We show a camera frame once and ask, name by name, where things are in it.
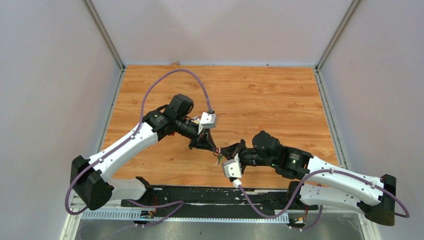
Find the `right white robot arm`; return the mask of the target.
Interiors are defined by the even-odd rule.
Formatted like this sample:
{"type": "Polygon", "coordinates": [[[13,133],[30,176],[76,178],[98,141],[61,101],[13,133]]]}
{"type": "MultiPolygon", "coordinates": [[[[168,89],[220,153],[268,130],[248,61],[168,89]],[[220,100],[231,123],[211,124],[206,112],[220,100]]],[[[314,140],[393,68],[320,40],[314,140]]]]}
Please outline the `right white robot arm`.
{"type": "Polygon", "coordinates": [[[253,137],[251,148],[241,140],[221,148],[219,156],[226,159],[222,169],[235,188],[241,185],[247,166],[271,167],[291,180],[285,201],[292,209],[325,205],[355,211],[379,225],[395,224],[397,179],[389,174],[377,177],[344,169],[307,151],[284,146],[263,130],[253,137]]]}

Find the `green tagged key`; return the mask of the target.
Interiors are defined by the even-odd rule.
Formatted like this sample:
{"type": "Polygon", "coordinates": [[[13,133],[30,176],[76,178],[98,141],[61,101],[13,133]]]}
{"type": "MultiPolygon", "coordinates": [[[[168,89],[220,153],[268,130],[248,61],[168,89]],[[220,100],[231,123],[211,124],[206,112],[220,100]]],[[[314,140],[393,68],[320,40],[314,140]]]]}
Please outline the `green tagged key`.
{"type": "Polygon", "coordinates": [[[216,163],[215,163],[215,165],[218,165],[219,163],[221,163],[221,161],[224,159],[224,157],[223,156],[218,156],[217,157],[217,161],[216,161],[216,163]]]}

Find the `red carabiner keyring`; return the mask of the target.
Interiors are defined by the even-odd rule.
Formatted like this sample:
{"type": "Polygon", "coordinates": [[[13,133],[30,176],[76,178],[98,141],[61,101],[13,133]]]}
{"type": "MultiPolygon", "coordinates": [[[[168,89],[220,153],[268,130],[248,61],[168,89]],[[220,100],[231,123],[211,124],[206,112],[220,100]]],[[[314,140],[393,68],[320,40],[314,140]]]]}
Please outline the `red carabiner keyring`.
{"type": "Polygon", "coordinates": [[[220,154],[221,154],[221,149],[220,148],[216,148],[215,151],[214,151],[214,153],[213,153],[213,155],[215,157],[218,157],[220,154]]]}

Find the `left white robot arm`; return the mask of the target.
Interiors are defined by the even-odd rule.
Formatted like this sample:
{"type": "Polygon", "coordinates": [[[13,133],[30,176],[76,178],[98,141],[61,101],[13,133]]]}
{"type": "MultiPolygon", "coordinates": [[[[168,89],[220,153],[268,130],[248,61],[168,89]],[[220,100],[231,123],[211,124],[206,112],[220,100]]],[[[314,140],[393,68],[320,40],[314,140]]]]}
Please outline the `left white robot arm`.
{"type": "Polygon", "coordinates": [[[191,98],[175,95],[169,104],[148,112],[131,131],[108,148],[84,158],[79,155],[71,162],[70,188],[91,211],[100,209],[109,201],[134,200],[140,206],[149,206],[153,193],[148,182],[140,177],[114,179],[113,175],[129,160],[177,133],[189,139],[189,149],[216,152],[211,129],[217,125],[213,110],[200,117],[188,117],[194,107],[191,98]]]}

